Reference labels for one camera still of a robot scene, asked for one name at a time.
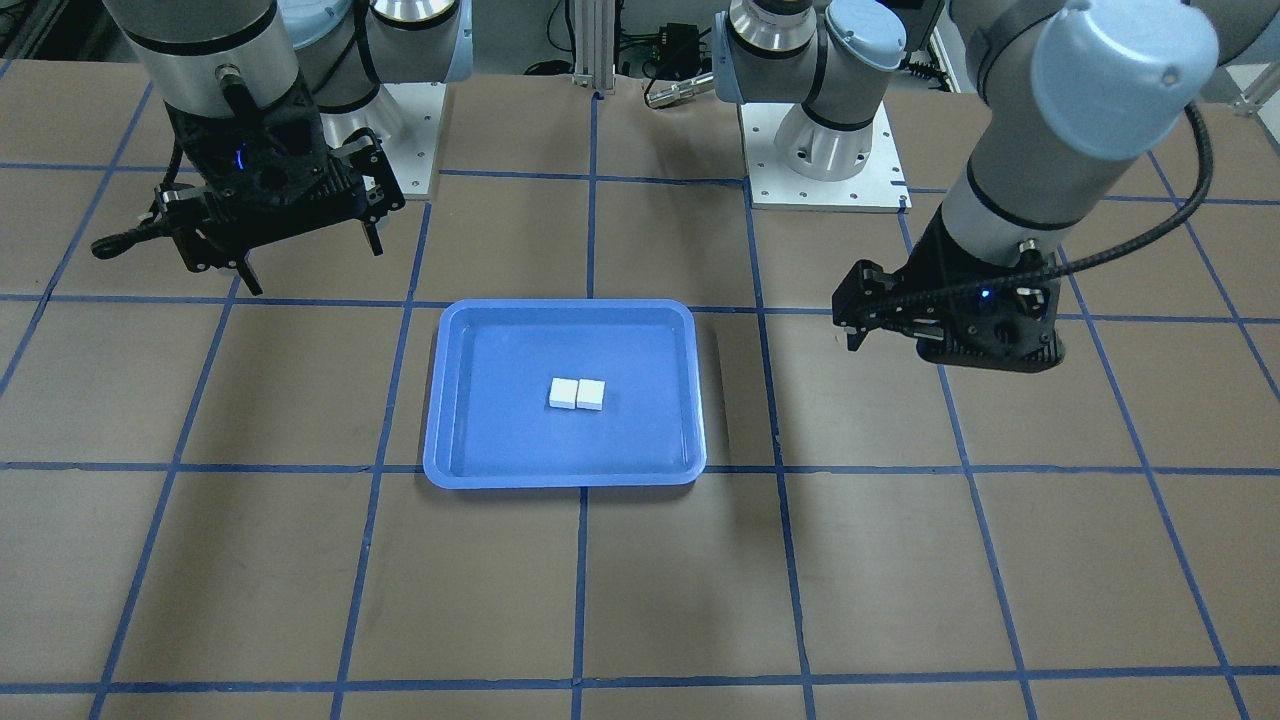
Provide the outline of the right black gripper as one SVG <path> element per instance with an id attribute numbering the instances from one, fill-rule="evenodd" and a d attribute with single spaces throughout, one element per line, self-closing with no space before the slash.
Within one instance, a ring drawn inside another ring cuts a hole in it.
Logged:
<path id="1" fill-rule="evenodd" d="M 170 238 L 189 272 L 236 272 L 251 293 L 262 287 L 250 252 L 269 243 L 344 222 L 361 224 L 372 254 L 383 251 L 378 223 L 406 205 L 381 141 L 366 127 L 338 147 L 328 143 L 320 111 L 298 78 L 273 102 L 261 104 L 238 76 L 216 82 L 230 115 L 202 117 L 168 106 L 174 147 L 202 184 L 165 176 L 148 214 L 119 234 L 91 243 L 99 259 L 136 245 Z"/>

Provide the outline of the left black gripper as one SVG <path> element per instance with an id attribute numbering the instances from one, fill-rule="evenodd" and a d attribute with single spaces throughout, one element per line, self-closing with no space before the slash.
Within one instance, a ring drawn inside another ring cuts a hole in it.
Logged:
<path id="1" fill-rule="evenodd" d="M 1041 373 L 1059 366 L 1066 346 L 1056 331 L 1059 279 L 996 282 L 1055 268 L 1038 240 L 1015 249 L 1012 266 L 972 256 L 950 234 L 942 211 L 896 272 L 860 260 L 832 293 L 832 320 L 856 351 L 876 329 L 916 341 L 920 359 L 996 372 Z"/>

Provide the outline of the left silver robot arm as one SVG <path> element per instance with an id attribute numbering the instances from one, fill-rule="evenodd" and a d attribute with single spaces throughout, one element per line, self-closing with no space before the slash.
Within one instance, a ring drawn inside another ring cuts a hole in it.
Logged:
<path id="1" fill-rule="evenodd" d="M 951 1 L 989 123 L 896 272 L 860 260 L 831 300 L 858 350 L 873 331 L 940 365 L 1038 373 L 1065 355 L 1060 281 L 1184 225 L 1215 160 L 1196 105 L 1221 67 L 1277 58 L 1275 1 Z M 870 147 L 874 114 L 908 50 L 878 1 L 731 1 L 712 27 L 716 94 L 786 102 L 782 149 L 801 176 L 836 181 Z M 1060 243 L 1135 160 L 1185 118 L 1196 184 L 1170 218 L 1065 263 Z"/>

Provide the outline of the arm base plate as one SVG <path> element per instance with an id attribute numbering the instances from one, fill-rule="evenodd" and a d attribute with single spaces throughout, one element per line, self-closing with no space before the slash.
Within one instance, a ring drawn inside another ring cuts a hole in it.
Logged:
<path id="1" fill-rule="evenodd" d="M 739 106 L 751 205 L 897 213 L 913 206 L 884 104 L 861 129 L 818 126 L 797 104 Z"/>
<path id="2" fill-rule="evenodd" d="M 326 141 L 340 145 L 358 128 L 371 129 L 408 200 L 429 201 L 436 178 L 439 143 L 449 86 L 444 83 L 384 85 L 364 108 L 323 113 Z"/>

